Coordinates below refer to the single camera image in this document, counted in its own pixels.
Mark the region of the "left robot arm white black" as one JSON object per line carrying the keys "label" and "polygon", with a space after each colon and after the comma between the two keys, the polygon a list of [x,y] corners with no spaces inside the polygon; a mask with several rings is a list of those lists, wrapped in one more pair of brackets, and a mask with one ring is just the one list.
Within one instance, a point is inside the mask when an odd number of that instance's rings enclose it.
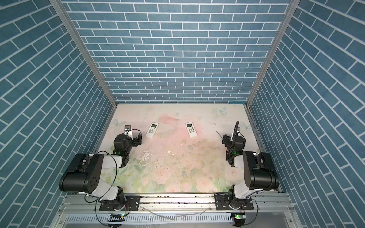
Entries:
{"label": "left robot arm white black", "polygon": [[142,133],[133,137],[133,129],[129,129],[115,138],[112,153],[76,154],[61,177],[59,189],[94,197],[94,202],[100,202],[109,211],[129,210],[123,188],[101,180],[101,174],[105,169],[115,168],[113,181],[116,181],[118,169],[126,167],[132,148],[141,145],[142,138]]}

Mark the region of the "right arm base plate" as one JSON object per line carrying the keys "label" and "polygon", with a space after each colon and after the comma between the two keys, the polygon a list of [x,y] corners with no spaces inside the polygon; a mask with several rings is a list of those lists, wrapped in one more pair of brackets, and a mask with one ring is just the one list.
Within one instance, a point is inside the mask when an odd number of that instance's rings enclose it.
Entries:
{"label": "right arm base plate", "polygon": [[216,193],[213,195],[217,211],[228,210],[253,210],[254,206],[250,199],[238,199],[225,193]]}

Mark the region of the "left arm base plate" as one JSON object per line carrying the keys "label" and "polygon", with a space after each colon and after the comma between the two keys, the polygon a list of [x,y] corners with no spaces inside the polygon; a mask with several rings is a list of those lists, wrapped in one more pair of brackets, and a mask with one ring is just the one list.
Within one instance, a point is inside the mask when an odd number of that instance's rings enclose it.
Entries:
{"label": "left arm base plate", "polygon": [[139,208],[141,196],[126,195],[117,197],[115,200],[101,200],[100,211],[137,211]]}

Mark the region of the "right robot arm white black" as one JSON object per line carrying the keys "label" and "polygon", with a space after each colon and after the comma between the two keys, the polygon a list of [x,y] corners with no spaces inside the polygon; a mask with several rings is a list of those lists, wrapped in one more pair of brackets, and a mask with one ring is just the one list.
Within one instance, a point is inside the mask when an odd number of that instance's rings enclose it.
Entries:
{"label": "right robot arm white black", "polygon": [[276,191],[279,187],[271,155],[244,151],[245,143],[246,139],[238,133],[222,137],[222,144],[227,148],[226,161],[231,167],[243,169],[244,180],[228,192],[228,205],[234,210],[248,208],[252,195]]}

